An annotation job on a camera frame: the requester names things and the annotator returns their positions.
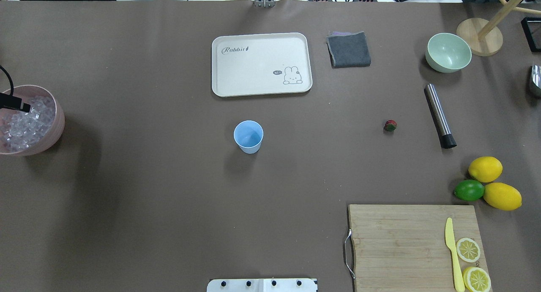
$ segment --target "metal muddler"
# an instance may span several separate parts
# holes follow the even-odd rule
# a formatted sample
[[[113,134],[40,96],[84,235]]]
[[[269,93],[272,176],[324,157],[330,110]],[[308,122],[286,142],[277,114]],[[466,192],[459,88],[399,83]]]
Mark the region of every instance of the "metal muddler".
[[[436,88],[433,84],[428,84],[425,87],[425,95],[429,101],[430,111],[432,112],[436,128],[438,129],[441,148],[452,149],[456,146],[456,142],[454,141],[447,120],[445,119],[443,109],[441,109],[438,94],[436,93]]]

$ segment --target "yellow knife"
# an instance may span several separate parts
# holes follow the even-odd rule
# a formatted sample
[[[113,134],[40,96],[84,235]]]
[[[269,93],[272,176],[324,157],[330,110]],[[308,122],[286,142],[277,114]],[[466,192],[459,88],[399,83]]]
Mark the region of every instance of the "yellow knife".
[[[458,263],[458,255],[456,254],[456,244],[454,243],[454,231],[453,231],[453,219],[447,218],[445,223],[445,244],[451,250],[451,257],[453,259],[453,277],[454,277],[454,289],[457,292],[464,292],[464,280],[462,279],[462,272],[460,271],[460,263]]]

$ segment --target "wooden cutting board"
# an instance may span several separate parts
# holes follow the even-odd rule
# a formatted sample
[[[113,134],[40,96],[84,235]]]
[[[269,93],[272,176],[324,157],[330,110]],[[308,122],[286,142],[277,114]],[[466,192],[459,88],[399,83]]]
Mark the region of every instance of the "wooden cutting board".
[[[459,259],[462,271],[489,273],[472,206],[350,204],[349,217],[356,292],[454,292],[448,217],[456,241],[472,238],[481,248],[477,263]]]

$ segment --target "ice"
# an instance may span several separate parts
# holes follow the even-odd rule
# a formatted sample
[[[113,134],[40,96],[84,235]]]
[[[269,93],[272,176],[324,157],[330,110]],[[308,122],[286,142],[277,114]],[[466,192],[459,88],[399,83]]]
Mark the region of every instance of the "ice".
[[[28,149],[45,136],[55,118],[55,102],[49,97],[29,100],[30,112],[5,115],[0,126],[0,141],[9,152]]]

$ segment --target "blue cup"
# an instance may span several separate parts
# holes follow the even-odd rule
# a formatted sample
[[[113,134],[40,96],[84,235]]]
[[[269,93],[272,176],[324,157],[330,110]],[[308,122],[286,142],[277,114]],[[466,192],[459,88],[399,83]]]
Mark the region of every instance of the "blue cup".
[[[255,153],[261,147],[263,128],[255,121],[242,121],[233,132],[238,147],[245,153]]]

